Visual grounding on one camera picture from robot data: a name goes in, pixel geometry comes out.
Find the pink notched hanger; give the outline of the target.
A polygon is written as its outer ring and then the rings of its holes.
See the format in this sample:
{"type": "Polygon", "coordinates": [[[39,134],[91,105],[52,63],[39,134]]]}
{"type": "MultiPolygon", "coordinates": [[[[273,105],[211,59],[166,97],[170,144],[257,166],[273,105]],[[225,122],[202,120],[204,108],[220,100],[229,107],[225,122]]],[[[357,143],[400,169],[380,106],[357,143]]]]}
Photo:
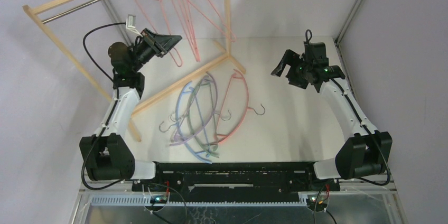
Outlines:
{"type": "Polygon", "coordinates": [[[164,27],[168,34],[173,34],[165,0],[133,0],[133,2],[149,24],[151,31],[160,33],[160,30],[164,27]]]}

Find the green plastic hanger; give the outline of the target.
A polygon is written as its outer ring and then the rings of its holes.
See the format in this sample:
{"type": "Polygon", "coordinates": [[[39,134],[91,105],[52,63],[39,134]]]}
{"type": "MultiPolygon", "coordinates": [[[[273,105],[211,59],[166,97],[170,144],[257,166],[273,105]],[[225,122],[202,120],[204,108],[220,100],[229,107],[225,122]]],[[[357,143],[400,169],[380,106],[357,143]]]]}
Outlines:
{"type": "MultiPolygon", "coordinates": [[[[210,87],[209,86],[202,86],[202,87],[208,87],[209,88],[209,97],[210,97],[210,87]]],[[[197,109],[197,112],[198,112],[198,108],[197,108],[197,105],[196,105],[196,103],[195,103],[195,101],[193,102],[193,105],[196,107],[196,109],[197,109]]],[[[217,120],[216,120],[216,122],[214,123],[213,122],[213,120],[211,120],[210,122],[212,122],[212,124],[213,124],[213,126],[214,126],[214,128],[216,128],[216,124],[217,124],[217,120]]],[[[194,126],[193,126],[193,122],[192,122],[192,119],[191,119],[191,125],[188,125],[188,128],[189,128],[189,131],[190,131],[190,129],[193,129],[193,130],[196,130],[197,128],[195,128],[194,126]]],[[[208,133],[207,133],[207,137],[208,137],[208,141],[209,141],[209,144],[210,144],[210,150],[212,151],[212,155],[210,156],[210,157],[214,157],[214,158],[219,158],[219,153],[218,153],[218,145],[216,144],[217,143],[217,140],[214,140],[214,141],[210,141],[209,140],[209,136],[208,136],[208,133]]],[[[197,139],[195,139],[195,138],[193,138],[194,140],[195,140],[195,142],[196,142],[196,144],[198,145],[198,143],[199,142],[201,142],[201,144],[205,147],[205,148],[207,148],[207,142],[206,142],[206,137],[205,137],[205,135],[204,135],[204,132],[201,132],[198,136],[197,136],[197,139]]]]}

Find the purple plastic hanger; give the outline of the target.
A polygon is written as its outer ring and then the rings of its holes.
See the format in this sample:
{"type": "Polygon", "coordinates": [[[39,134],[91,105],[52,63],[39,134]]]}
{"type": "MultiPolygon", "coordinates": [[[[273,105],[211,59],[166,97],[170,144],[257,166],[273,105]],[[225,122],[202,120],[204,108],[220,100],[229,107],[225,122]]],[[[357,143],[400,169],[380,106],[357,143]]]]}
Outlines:
{"type": "Polygon", "coordinates": [[[206,134],[206,126],[210,123],[211,120],[213,120],[214,123],[216,122],[215,115],[218,114],[216,112],[216,106],[217,106],[217,100],[218,100],[218,88],[217,88],[216,80],[213,77],[213,75],[210,74],[208,71],[206,71],[206,75],[197,83],[197,85],[194,88],[190,88],[190,91],[186,91],[186,87],[188,87],[190,84],[191,84],[191,82],[187,83],[184,86],[184,88],[182,89],[181,93],[179,94],[178,101],[176,103],[176,109],[174,112],[176,119],[174,120],[174,124],[173,124],[176,126],[176,131],[173,134],[172,143],[170,143],[169,146],[177,146],[177,145],[181,145],[181,144],[188,146],[188,141],[191,140],[192,138],[197,139],[197,136],[202,131],[204,131],[204,134],[207,135],[206,134]],[[200,91],[200,88],[202,86],[210,87],[210,98],[211,98],[212,111],[206,120],[204,120],[202,118],[202,115],[200,112],[199,101],[197,98],[197,93],[200,91]],[[178,114],[178,110],[179,110],[179,105],[180,105],[180,101],[181,101],[183,94],[190,94],[190,99],[188,101],[188,105],[187,105],[184,115],[180,117],[178,114]],[[196,130],[193,130],[191,132],[191,135],[186,137],[181,133],[181,127],[182,127],[183,121],[186,118],[188,121],[188,125],[191,125],[190,108],[194,101],[198,108],[202,126],[198,127],[196,130]]]}

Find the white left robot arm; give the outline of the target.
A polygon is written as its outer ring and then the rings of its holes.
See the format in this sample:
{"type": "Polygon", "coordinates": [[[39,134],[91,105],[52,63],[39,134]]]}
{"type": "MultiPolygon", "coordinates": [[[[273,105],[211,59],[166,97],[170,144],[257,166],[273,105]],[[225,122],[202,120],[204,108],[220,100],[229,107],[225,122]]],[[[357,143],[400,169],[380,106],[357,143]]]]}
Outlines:
{"type": "Polygon", "coordinates": [[[108,48],[113,67],[113,98],[100,127],[79,143],[82,171],[93,181],[145,180],[157,191],[165,176],[152,161],[137,160],[125,140],[132,113],[141,100],[145,77],[140,69],[154,57],[162,58],[180,41],[180,35],[163,35],[143,29],[133,45],[115,42],[108,48]]]}

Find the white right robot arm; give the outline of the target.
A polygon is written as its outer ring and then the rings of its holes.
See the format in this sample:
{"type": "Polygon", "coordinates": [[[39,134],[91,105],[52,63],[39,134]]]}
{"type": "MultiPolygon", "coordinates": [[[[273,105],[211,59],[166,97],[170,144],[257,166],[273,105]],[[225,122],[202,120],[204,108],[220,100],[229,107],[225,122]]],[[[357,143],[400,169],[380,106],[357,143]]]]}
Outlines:
{"type": "Polygon", "coordinates": [[[319,190],[327,179],[360,179],[385,173],[386,185],[391,179],[388,158],[392,138],[381,132],[365,115],[349,88],[349,83],[338,65],[330,65],[323,42],[304,42],[304,53],[285,51],[277,67],[271,72],[280,77],[286,66],[288,83],[306,89],[312,85],[328,103],[342,130],[344,144],[335,157],[317,161],[314,170],[305,176],[311,190],[319,190]]]}

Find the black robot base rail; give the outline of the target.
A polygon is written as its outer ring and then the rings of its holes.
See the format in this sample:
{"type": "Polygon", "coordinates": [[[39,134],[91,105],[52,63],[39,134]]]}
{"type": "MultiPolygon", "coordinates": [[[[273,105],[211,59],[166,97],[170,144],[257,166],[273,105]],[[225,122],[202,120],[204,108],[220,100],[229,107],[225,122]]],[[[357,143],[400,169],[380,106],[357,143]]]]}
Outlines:
{"type": "Polygon", "coordinates": [[[158,163],[151,180],[103,191],[105,204],[292,205],[307,204],[305,194],[339,192],[348,181],[316,177],[313,162],[158,163]]]}

